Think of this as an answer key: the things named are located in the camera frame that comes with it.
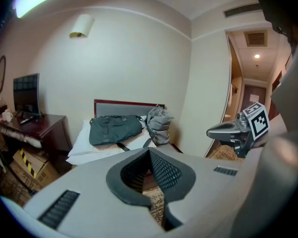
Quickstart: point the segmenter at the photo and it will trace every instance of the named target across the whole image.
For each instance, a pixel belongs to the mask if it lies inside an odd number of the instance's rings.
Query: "doorway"
[[[273,85],[272,85],[272,93],[274,92],[274,90],[277,88],[277,86],[280,84],[280,78],[282,77],[282,72],[279,73],[279,75],[277,76],[277,78],[275,79]],[[269,113],[268,113],[268,119],[274,119],[276,116],[279,115],[279,112],[274,104],[274,102],[272,100],[270,100],[270,108],[269,108]]]
[[[252,105],[252,102],[259,102],[265,104],[266,88],[245,85],[244,97],[241,110],[244,110]]]

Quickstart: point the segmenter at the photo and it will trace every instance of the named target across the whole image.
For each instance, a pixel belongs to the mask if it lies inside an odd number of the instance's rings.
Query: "ceiling vent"
[[[248,47],[267,47],[267,30],[244,32]]]
[[[261,11],[262,7],[260,6],[259,3],[252,3],[248,5],[243,5],[240,7],[236,7],[233,9],[225,10],[223,11],[225,18],[240,15],[240,14],[245,14],[245,13],[251,13],[255,11]]]

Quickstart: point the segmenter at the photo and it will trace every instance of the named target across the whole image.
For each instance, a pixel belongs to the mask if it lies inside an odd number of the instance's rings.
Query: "gray plastic bag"
[[[169,126],[173,118],[174,117],[170,116],[167,110],[164,110],[159,105],[149,111],[147,124],[154,134],[152,140],[156,145],[164,145],[169,142]]]

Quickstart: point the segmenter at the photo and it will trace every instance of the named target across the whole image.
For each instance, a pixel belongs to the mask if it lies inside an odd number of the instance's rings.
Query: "television screen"
[[[13,97],[15,111],[40,115],[39,74],[15,78]]]

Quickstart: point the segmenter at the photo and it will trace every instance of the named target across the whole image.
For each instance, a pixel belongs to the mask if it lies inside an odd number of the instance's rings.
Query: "wall sconce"
[[[70,33],[70,38],[74,37],[88,37],[91,27],[95,19],[88,14],[78,16],[74,27]]]

